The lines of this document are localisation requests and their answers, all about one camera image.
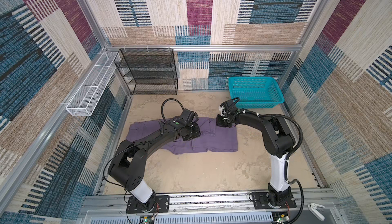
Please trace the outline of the teal plastic basket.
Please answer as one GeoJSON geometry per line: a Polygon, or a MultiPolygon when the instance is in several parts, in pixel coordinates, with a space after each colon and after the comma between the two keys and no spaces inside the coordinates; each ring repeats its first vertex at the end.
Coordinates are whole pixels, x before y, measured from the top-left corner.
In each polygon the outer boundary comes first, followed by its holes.
{"type": "Polygon", "coordinates": [[[272,109],[285,102],[272,77],[230,77],[228,88],[232,98],[239,98],[239,109],[272,109]]]}

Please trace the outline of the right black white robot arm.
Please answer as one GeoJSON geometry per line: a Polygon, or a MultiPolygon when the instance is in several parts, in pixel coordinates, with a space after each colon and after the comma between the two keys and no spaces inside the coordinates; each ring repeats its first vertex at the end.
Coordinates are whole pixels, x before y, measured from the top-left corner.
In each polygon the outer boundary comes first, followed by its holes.
{"type": "Polygon", "coordinates": [[[233,114],[221,113],[216,116],[216,125],[219,127],[231,128],[240,124],[262,133],[264,147],[271,157],[271,178],[265,195],[271,208],[279,208],[292,198],[288,165],[290,156],[297,147],[287,119],[287,116],[280,114],[261,115],[249,110],[239,110],[233,114]]]}

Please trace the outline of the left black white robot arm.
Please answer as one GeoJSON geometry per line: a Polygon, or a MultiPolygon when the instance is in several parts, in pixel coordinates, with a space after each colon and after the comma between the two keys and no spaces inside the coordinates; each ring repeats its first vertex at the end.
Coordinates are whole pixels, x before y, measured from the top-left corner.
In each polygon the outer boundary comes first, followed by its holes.
{"type": "Polygon", "coordinates": [[[201,136],[196,122],[182,123],[179,118],[159,121],[159,129],[144,138],[120,143],[113,159],[107,166],[108,175],[136,199],[144,211],[156,206],[155,191],[144,180],[147,159],[164,145],[179,138],[189,141],[201,136]]]}

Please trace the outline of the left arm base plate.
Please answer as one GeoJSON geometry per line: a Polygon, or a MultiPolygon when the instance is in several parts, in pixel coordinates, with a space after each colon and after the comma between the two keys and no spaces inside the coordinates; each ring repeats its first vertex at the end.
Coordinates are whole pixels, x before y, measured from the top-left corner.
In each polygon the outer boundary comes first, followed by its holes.
{"type": "Polygon", "coordinates": [[[167,213],[169,210],[169,195],[152,195],[146,203],[142,203],[136,197],[131,196],[127,201],[127,214],[153,214],[167,213]]]}

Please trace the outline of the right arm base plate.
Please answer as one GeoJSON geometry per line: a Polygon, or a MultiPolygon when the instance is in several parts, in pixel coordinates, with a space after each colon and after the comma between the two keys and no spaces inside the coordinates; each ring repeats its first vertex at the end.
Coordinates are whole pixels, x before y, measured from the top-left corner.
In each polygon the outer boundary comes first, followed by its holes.
{"type": "Polygon", "coordinates": [[[251,192],[249,200],[253,203],[256,210],[296,208],[297,203],[293,194],[288,190],[284,192],[251,192]]]}

